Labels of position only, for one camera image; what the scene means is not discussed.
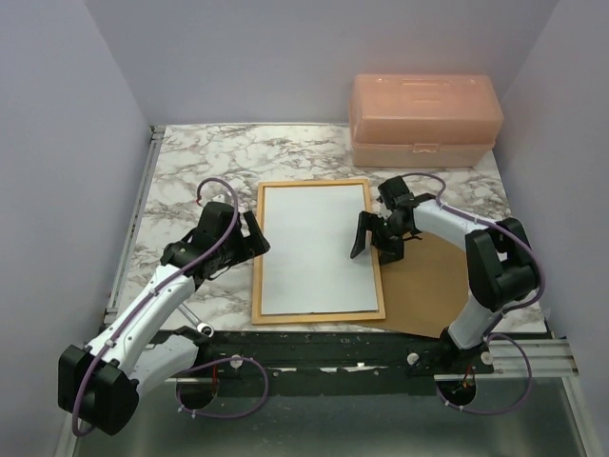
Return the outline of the brown cardboard backing board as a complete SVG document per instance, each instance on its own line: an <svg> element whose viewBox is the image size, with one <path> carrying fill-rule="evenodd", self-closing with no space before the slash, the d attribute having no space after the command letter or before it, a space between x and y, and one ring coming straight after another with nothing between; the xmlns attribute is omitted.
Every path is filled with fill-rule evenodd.
<svg viewBox="0 0 609 457"><path fill-rule="evenodd" d="M431 233L405 242L403 259L381 276L385 319L375 328L438 337L468 299L465 253Z"/></svg>

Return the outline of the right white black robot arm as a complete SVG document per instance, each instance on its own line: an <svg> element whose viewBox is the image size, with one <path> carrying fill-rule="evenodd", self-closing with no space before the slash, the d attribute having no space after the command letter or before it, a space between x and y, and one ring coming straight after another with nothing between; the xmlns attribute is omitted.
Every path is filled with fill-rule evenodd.
<svg viewBox="0 0 609 457"><path fill-rule="evenodd" d="M459 316L442 331L428 361L457 373L472 362L473 349L488 340L503 315L539 301L546 279L521 222L494 221L447 205L440 193L414 194L399 175L382 182L379 202L389 214L358 216L350 256L371 246L381 264L404 256L406 242L431 233L460 248L466 258L468 299Z"/></svg>

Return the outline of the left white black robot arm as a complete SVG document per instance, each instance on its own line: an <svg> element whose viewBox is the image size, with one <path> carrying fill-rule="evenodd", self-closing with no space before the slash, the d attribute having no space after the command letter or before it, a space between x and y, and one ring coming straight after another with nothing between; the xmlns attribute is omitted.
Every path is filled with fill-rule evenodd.
<svg viewBox="0 0 609 457"><path fill-rule="evenodd" d="M146 287L103 332L79 348L68 346L58 361L57 402L108 435L118 433L140 400L166 379L185 371L204 374L211 331L202 324L156 337L167 318L207 280L267 253L270 244L252 211L207 203L198 225L168 244Z"/></svg>

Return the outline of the silver ratchet wrench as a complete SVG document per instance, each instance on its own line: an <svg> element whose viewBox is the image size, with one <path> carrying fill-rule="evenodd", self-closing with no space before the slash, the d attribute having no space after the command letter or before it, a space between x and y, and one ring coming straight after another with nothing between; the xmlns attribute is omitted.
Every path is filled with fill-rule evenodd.
<svg viewBox="0 0 609 457"><path fill-rule="evenodd" d="M208 337L211 337L214 334L215 329L213 328L213 326L203 322L188 306L181 304L178 307L178 310L195 327L198 332Z"/></svg>

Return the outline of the pink translucent plastic box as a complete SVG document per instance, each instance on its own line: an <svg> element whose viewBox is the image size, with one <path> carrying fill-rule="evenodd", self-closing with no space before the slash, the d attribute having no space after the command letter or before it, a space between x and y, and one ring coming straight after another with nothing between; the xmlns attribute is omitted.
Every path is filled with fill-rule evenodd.
<svg viewBox="0 0 609 457"><path fill-rule="evenodd" d="M349 101L353 164L361 168L472 168L502 123L486 75L359 74Z"/></svg>

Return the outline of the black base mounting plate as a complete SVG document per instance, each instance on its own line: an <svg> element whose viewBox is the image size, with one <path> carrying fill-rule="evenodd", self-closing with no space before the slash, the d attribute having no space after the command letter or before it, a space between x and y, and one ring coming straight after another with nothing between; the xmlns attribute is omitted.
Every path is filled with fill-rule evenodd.
<svg viewBox="0 0 609 457"><path fill-rule="evenodd" d="M432 395L436 376L490 374L484 347L391 332L218 331L199 343L196 371L174 378L190 403L206 397Z"/></svg>

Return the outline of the aluminium extrusion rail left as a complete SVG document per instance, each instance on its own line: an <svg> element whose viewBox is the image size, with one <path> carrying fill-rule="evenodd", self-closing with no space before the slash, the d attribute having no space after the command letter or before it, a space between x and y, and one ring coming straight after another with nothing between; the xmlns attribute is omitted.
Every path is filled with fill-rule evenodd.
<svg viewBox="0 0 609 457"><path fill-rule="evenodd" d="M111 324L118 315L122 292L127 280L130 259L132 257L137 233L141 226L142 215L146 206L149 189L151 186L154 171L156 169L160 149L165 137L166 126L153 126L151 128L151 138L147 151L147 158L144 166L143 175L137 190L134 206L128 223L128 232L123 244L118 269L114 276L112 289L108 298L108 304L104 311L101 328Z"/></svg>

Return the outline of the aluminium extrusion rail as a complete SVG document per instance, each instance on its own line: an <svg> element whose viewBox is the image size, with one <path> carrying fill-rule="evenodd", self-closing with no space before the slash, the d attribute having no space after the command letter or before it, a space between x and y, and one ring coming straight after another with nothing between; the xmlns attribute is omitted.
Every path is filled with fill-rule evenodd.
<svg viewBox="0 0 609 457"><path fill-rule="evenodd" d="M148 345L130 359L121 359L107 354L106 362L116 360L118 368L129 379L136 379L139 388L156 386L170 377L187 371L197 371L204 364L218 361L236 370L243 364L257 362L265 368L295 372L298 366L310 367L322 372L382 370L391 366L404 366L413 376L432 376L440 381L454 381L460 373L470 370L472 376L499 375L506 378L562 378L576 376L579 371L568 343L563 340L511 341L505 335L496 334L490 344L474 350L470 355L462 354L460 359L442 368L431 361L431 354L421 349L409 349L400 356L395 349L382 349L370 359L357 356L350 349L345 356L323 360L320 355L290 356L281 361L271 355L268 361L261 354L247 355L245 352L205 355L202 348L180 336L170 336L164 343Z"/></svg>
<svg viewBox="0 0 609 457"><path fill-rule="evenodd" d="M128 232L123 244L118 269L114 276L112 289L108 298L108 304L104 311L101 328L111 324L118 315L122 292L127 280L130 259L132 257L137 233L141 226L142 215L146 206L149 189L151 186L154 171L156 169L160 149L165 137L166 126L153 126L151 128L151 138L147 151L147 158L144 166L143 175L137 190L134 206L128 223Z"/></svg>

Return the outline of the aluminium extrusion rail front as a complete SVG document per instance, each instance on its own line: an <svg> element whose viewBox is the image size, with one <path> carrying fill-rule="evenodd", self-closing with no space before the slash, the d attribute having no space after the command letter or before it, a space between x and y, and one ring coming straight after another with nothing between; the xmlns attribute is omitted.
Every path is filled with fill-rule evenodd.
<svg viewBox="0 0 609 457"><path fill-rule="evenodd" d="M107 354L106 362L116 360L118 368L129 379L136 379L139 388L156 386L170 377L187 371L197 371L204 364L218 361L236 370L243 364L257 362L265 368L295 372L298 366L310 367L322 372L382 370L391 366L404 366L413 376L432 376L440 381L454 381L460 373L470 370L472 376L499 375L506 378L562 378L576 376L579 371L568 343L563 340L511 341L505 335L496 334L490 344L474 350L470 355L462 354L460 359L442 368L431 361L431 354L421 349L409 349L400 356L395 349L382 349L370 359L357 356L350 349L345 356L323 360L320 355L290 356L281 361L271 355L268 361L261 354L247 355L245 352L205 355L202 348L180 336L170 336L164 343L148 345L130 359L121 359Z"/></svg>

